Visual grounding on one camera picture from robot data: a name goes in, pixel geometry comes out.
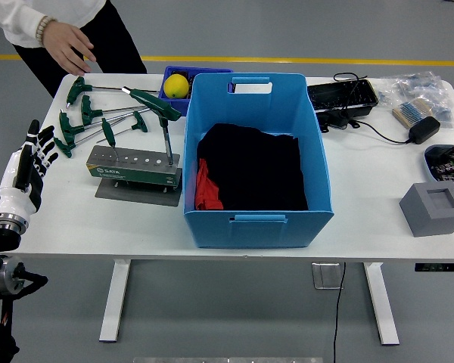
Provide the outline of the person's right hand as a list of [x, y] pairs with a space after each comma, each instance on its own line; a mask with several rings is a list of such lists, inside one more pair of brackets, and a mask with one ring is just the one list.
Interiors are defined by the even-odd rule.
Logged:
[[92, 69], [84, 57], [96, 62], [92, 53], [94, 45], [76, 26], [53, 20], [45, 26], [42, 33], [42, 44], [51, 57], [67, 73], [84, 76]]

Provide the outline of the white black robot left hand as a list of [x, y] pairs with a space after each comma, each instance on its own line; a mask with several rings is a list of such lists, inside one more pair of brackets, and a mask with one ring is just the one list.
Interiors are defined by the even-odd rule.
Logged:
[[43, 178], [58, 158], [54, 152], [54, 126], [30, 124], [24, 143], [12, 153], [0, 184], [0, 220], [27, 225], [42, 203]]

